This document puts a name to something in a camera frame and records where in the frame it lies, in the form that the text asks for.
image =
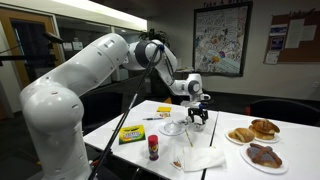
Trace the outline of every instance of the colorful artwork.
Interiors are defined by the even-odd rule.
[[[248,5],[195,11],[196,72],[241,73],[248,11]]]

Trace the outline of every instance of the white table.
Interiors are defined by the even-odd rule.
[[[171,117],[165,118],[164,120],[142,120],[143,118],[154,116],[159,106],[172,107]],[[183,147],[190,147],[186,133],[177,136],[166,136],[158,130],[162,123],[185,119],[187,114],[188,108],[186,107],[144,101],[131,109],[123,127],[142,124],[145,129],[146,138],[152,134],[157,135],[159,138],[159,159],[157,161],[149,160],[147,140],[119,145],[117,138],[112,145],[113,154],[166,178],[181,180],[201,179],[203,171],[185,173],[183,170],[179,171],[170,164],[170,162],[174,160],[174,157],[176,157],[177,151],[182,150]],[[191,142],[195,147],[209,147],[210,145],[218,112],[208,111],[208,114],[209,119],[202,132],[188,130]],[[89,145],[103,150],[120,118],[121,116],[89,133],[84,137],[84,141]]]
[[[280,141],[274,144],[255,143],[271,146],[288,161],[288,171],[275,175],[249,165],[239,153],[241,145],[225,136],[230,129],[249,127],[253,119],[256,118],[219,112],[213,145],[224,149],[226,163],[222,167],[207,169],[205,179],[320,179],[320,128],[271,120],[280,128]]]

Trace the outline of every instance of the red cap bottle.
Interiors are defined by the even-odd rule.
[[[149,159],[152,161],[155,161],[159,158],[158,150],[158,136],[157,135],[151,135],[148,137],[148,145],[149,145]]]

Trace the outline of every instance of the pen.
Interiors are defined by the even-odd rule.
[[[158,119],[163,119],[163,118],[144,118],[143,120],[158,120]]]

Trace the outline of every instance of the robotic arm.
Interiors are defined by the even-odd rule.
[[[43,179],[77,180],[90,175],[79,96],[99,86],[121,64],[129,70],[145,69],[158,45],[161,42],[156,40],[128,45],[121,36],[107,34],[22,90],[22,112],[42,163]],[[174,80],[177,62],[168,48],[158,52],[153,63],[173,94],[189,95],[191,104],[210,99],[202,93],[200,75]]]

